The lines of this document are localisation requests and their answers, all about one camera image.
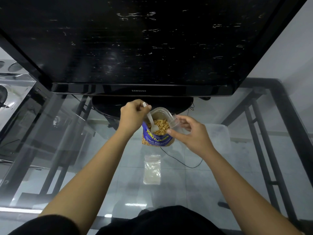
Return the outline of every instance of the forearm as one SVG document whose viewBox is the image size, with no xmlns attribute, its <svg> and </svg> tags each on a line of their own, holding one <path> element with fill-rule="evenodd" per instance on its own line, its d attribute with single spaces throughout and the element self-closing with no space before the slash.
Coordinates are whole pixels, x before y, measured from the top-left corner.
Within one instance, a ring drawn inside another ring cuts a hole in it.
<svg viewBox="0 0 313 235">
<path fill-rule="evenodd" d="M 91 161 L 56 195 L 40 216 L 59 214 L 70 218 L 82 235 L 91 227 L 131 135 L 117 132 Z"/>
<path fill-rule="evenodd" d="M 208 153 L 204 160 L 245 234 L 301 234 L 217 151 Z"/>
</svg>

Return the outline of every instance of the black television screen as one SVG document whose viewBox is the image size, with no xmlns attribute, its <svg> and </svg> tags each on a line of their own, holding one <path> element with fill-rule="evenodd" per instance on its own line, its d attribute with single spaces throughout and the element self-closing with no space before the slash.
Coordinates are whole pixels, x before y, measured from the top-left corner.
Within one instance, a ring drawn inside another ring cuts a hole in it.
<svg viewBox="0 0 313 235">
<path fill-rule="evenodd" d="M 56 92 L 230 95 L 304 1 L 2 0 L 0 44 Z"/>
</svg>

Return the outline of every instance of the person's right hand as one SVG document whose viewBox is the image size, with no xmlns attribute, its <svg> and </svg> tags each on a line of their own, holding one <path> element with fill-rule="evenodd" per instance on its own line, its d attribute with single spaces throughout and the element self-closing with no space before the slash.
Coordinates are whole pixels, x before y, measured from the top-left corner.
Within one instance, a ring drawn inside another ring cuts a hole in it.
<svg viewBox="0 0 313 235">
<path fill-rule="evenodd" d="M 190 131 L 190 134 L 182 134 L 173 129 L 168 129 L 167 133 L 169 135 L 184 143 L 192 152 L 201 158 L 215 151 L 204 124 L 189 116 L 177 115 L 177 118 L 181 127 Z"/>
</svg>

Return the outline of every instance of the white plastic spoon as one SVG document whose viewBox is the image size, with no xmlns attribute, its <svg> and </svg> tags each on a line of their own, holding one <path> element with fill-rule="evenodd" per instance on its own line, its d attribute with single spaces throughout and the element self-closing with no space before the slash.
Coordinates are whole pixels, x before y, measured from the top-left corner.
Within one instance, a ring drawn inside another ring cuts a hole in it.
<svg viewBox="0 0 313 235">
<path fill-rule="evenodd" d="M 145 102 L 143 102 L 143 107 L 146 107 L 146 106 L 147 106 L 147 104 Z M 150 114 L 150 112 L 147 114 L 147 116 L 148 116 L 148 119 L 151 123 L 151 132 L 154 133 L 155 131 L 158 131 L 159 126 L 154 125 L 153 118 L 152 118 L 152 115 Z"/>
</svg>

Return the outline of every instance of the snack bag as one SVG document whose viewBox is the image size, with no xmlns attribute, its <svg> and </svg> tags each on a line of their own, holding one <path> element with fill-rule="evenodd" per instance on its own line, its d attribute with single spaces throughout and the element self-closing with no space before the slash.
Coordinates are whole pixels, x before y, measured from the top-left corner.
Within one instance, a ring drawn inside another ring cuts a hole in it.
<svg viewBox="0 0 313 235">
<path fill-rule="evenodd" d="M 148 146 L 169 146 L 174 142 L 174 138 L 166 133 L 168 128 L 172 128 L 176 123 L 174 117 L 171 113 L 163 108 L 158 107 L 152 110 L 151 112 L 154 124 L 159 127 L 159 130 L 156 132 L 151 132 L 151 124 L 148 117 L 145 117 L 142 127 L 142 144 Z"/>
</svg>

